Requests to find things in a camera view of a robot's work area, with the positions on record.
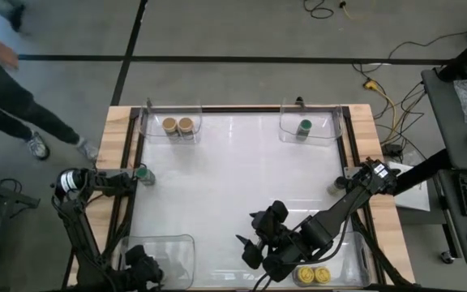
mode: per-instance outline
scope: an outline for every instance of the person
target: person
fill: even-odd
[[[0,0],[0,16],[8,20],[15,32],[21,29],[25,8],[20,0]]]
[[[32,155],[44,160],[49,156],[49,148],[39,133],[26,127],[16,118],[30,122],[57,139],[72,144],[91,162],[96,161],[98,149],[78,135],[55,114],[37,104],[33,95],[13,80],[2,65],[17,69],[18,58],[15,52],[0,41],[0,131],[22,139]]]

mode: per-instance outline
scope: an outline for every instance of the hand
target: hand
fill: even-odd
[[[17,69],[19,67],[17,54],[0,41],[0,63],[3,66]]]

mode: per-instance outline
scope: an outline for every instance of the clear plastic bin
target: clear plastic bin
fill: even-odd
[[[118,269],[128,268],[125,254],[137,245],[143,246],[147,256],[154,258],[160,265],[164,273],[161,282],[163,290],[184,290],[192,286],[195,270],[195,248],[194,239],[190,235],[125,237],[118,244],[121,256]],[[154,284],[148,283],[148,289],[153,286]]]
[[[140,133],[151,144],[196,144],[201,139],[203,107],[199,101],[158,105],[147,100],[138,120]]]
[[[300,106],[283,100],[279,137],[284,142],[327,146],[342,135],[340,105]]]
[[[340,235],[334,239],[332,249],[325,256],[331,254],[340,242]],[[370,250],[365,243],[362,235],[358,232],[347,232],[344,242],[338,253],[330,260],[321,264],[301,265],[293,271],[293,281],[301,287],[367,287],[371,284],[371,275],[369,273],[367,257]],[[301,267],[311,267],[313,270],[318,267],[325,267],[330,272],[330,281],[325,284],[313,281],[304,283],[297,277],[297,271]]]

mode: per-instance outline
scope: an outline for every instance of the concrete floor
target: concrete floor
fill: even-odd
[[[29,2],[26,33],[13,33],[0,17],[0,39],[20,54],[123,55],[139,5],[139,0]],[[357,14],[368,12],[368,3],[348,5]],[[327,2],[335,15],[317,20],[298,0],[150,0],[134,54],[386,58],[402,41],[426,42],[467,30],[467,1],[378,0],[362,21],[346,19],[336,5]],[[428,48],[402,48],[394,57],[450,58],[466,46],[465,36],[455,36]],[[98,143],[121,65],[21,61],[19,71],[11,74],[38,102]],[[420,71],[430,68],[383,66],[371,76],[400,101],[421,80]],[[311,103],[369,103],[377,113],[384,101],[364,91],[364,81],[350,65],[133,62],[120,105],[138,105],[147,97],[166,104],[188,99],[216,105],[278,104],[302,96]],[[428,100],[417,109],[426,115],[406,135],[428,156],[443,142]],[[377,123],[390,122],[388,113]],[[379,129],[381,138],[387,134]],[[18,140],[0,133],[0,178],[17,178],[24,193],[43,199],[37,210],[12,221],[0,247],[0,286],[11,286],[12,292],[59,287],[70,251],[62,223],[48,204],[49,184],[65,168],[88,165],[72,147],[45,138],[52,156],[39,162]],[[447,248],[439,226],[408,225],[404,232],[418,283],[467,290],[464,261],[446,265],[437,258]]]

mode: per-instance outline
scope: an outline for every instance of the sneaker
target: sneaker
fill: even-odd
[[[80,137],[79,142],[77,143],[77,150],[86,157],[90,162],[96,163],[96,158],[98,157],[98,148],[91,145],[86,139]]]
[[[18,7],[14,8],[14,10],[12,10],[12,12],[10,13],[8,21],[10,21],[10,26],[12,26],[14,32],[19,32],[19,30],[21,29],[21,24],[23,24],[22,20],[24,8],[24,5],[19,5]]]
[[[27,142],[28,149],[32,155],[39,159],[44,160],[49,156],[49,149],[45,141],[39,136],[39,133],[32,131],[32,138]]]

